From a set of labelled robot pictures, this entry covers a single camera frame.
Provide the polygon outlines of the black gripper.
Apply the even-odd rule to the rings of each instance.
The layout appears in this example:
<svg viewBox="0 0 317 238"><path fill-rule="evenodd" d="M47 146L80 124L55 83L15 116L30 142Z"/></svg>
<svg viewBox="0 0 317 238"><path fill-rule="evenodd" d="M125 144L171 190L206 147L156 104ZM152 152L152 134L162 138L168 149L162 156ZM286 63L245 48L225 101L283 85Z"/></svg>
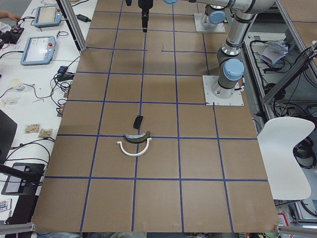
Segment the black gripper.
<svg viewBox="0 0 317 238"><path fill-rule="evenodd" d="M153 7L153 0L137 0L138 7L142 10L142 30L144 33L148 31L149 12Z"/></svg>

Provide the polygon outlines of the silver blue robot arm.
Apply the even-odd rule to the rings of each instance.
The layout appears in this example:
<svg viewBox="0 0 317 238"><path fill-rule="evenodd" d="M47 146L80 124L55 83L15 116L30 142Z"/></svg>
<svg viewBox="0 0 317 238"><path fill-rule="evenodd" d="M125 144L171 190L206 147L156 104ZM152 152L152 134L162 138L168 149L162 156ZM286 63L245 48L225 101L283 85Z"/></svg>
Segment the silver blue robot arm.
<svg viewBox="0 0 317 238"><path fill-rule="evenodd" d="M266 11L273 4L273 0L198 0L210 6L237 9L232 26L226 38L217 52L220 68L220 76L212 87L212 93L221 99L229 99L235 85L243 76L244 65L237 59L240 54L243 41L249 32L257 14Z"/></svg>
<svg viewBox="0 0 317 238"><path fill-rule="evenodd" d="M215 28L225 21L225 8L218 5L206 5L205 14L201 20L202 26Z"/></svg>

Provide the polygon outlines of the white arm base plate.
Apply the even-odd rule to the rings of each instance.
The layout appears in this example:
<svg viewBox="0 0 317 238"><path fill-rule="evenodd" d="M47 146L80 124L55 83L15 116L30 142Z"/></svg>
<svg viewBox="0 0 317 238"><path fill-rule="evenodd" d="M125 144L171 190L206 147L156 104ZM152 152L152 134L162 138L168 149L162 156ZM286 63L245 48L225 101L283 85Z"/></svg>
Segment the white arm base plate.
<svg viewBox="0 0 317 238"><path fill-rule="evenodd" d="M205 104L207 106L244 106L240 85L224 89L218 84L219 76L203 75Z"/></svg>
<svg viewBox="0 0 317 238"><path fill-rule="evenodd" d="M204 13L194 14L195 28L198 33L225 33L224 23L213 24Z"/></svg>

